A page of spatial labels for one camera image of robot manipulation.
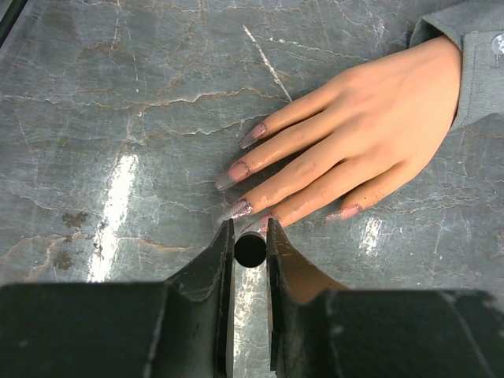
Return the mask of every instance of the long fingernail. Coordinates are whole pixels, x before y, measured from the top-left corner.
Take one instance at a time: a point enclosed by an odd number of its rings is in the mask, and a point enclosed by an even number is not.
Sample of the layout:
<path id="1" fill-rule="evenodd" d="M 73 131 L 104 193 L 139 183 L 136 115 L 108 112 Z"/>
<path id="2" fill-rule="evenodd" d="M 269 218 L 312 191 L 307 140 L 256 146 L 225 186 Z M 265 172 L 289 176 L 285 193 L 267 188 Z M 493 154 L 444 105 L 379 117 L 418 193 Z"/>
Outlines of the long fingernail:
<path id="1" fill-rule="evenodd" d="M 235 164 L 231 166 L 231 168 L 223 174 L 219 180 L 215 183 L 215 187 L 219 191 L 223 191 L 224 189 L 228 189 L 232 187 L 239 181 L 245 179 L 249 176 L 250 170 L 244 161 L 237 161 Z"/>
<path id="2" fill-rule="evenodd" d="M 247 135 L 245 135 L 245 137 L 239 143 L 240 148 L 245 149 L 248 146 L 252 146 L 265 133 L 266 133 L 266 125 L 264 124 L 264 122 L 261 122 L 255 128 L 253 128 Z"/>
<path id="3" fill-rule="evenodd" d="M 246 199 L 240 199 L 233 203 L 231 207 L 224 211 L 224 214 L 219 218 L 219 223 L 227 219 L 240 219 L 252 214 L 252 205 Z"/>
<path id="4" fill-rule="evenodd" d="M 242 230 L 242 234 L 246 232 L 257 232 L 258 234 L 264 235 L 268 231 L 268 221 L 269 218 L 276 218 L 274 213 L 268 213 L 263 217 L 260 217 L 255 222 L 252 222 Z"/>
<path id="5" fill-rule="evenodd" d="M 362 211 L 362 208 L 359 205 L 353 205 L 350 207 L 346 207 L 341 209 L 340 211 L 336 211 L 333 214 L 329 214 L 326 216 L 326 222 L 335 222 L 335 221 L 345 221 L 351 217 L 355 217 Z"/>

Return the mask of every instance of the button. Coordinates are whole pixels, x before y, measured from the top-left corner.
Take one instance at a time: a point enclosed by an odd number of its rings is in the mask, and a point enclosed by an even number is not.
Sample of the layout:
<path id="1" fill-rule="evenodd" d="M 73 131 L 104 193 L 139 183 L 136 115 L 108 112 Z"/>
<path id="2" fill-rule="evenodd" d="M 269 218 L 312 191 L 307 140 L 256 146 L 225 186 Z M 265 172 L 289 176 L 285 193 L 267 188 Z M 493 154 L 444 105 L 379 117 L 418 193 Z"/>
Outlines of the button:
<path id="1" fill-rule="evenodd" d="M 504 34 L 497 35 L 491 41 L 491 50 L 497 55 L 504 55 Z"/>

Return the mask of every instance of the shirt cuff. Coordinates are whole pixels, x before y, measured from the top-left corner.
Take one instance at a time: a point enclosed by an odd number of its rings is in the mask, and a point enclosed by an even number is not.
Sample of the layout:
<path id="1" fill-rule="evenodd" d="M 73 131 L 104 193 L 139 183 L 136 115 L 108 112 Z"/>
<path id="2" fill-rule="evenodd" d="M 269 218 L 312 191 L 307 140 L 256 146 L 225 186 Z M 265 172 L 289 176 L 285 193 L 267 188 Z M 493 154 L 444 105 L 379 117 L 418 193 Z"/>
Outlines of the shirt cuff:
<path id="1" fill-rule="evenodd" d="M 423 16 L 410 47 L 446 35 L 462 51 L 462 80 L 452 129 L 504 112 L 504 4 L 463 2 Z"/>

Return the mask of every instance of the mannequin hand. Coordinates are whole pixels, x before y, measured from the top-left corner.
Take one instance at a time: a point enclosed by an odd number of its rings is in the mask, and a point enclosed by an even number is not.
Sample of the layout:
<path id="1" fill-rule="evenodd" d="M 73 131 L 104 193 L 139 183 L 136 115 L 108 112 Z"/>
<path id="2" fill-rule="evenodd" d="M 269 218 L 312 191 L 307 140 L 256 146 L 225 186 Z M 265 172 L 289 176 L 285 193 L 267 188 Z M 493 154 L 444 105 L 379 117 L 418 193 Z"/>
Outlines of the mannequin hand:
<path id="1" fill-rule="evenodd" d="M 217 181 L 219 190 L 309 149 L 223 218 L 275 206 L 243 230 L 265 232 L 270 217 L 287 227 L 345 194 L 341 210 L 326 220 L 345 220 L 373 206 L 430 162 L 453 122 L 460 81 L 461 52 L 445 36 L 339 74 L 243 139 L 246 148 L 275 135 L 234 163 Z"/>

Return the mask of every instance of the marble surface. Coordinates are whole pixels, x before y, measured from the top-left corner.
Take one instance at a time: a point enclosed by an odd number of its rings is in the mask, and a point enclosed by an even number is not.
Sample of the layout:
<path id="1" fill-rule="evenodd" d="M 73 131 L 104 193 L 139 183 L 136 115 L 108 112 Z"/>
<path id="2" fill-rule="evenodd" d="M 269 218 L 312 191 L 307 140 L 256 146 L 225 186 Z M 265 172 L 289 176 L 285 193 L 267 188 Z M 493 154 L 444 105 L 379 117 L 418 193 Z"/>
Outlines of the marble surface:
<path id="1" fill-rule="evenodd" d="M 29 2 L 0 49 L 0 283 L 170 276 L 208 245 L 224 205 L 278 169 L 214 189 L 253 125 L 404 49 L 420 15 L 457 2 Z M 503 123 L 451 132 L 375 208 L 323 224 L 335 204 L 289 238 L 350 287 L 502 296 Z M 237 267 L 236 280 L 235 376 L 272 376 L 265 267 Z"/>

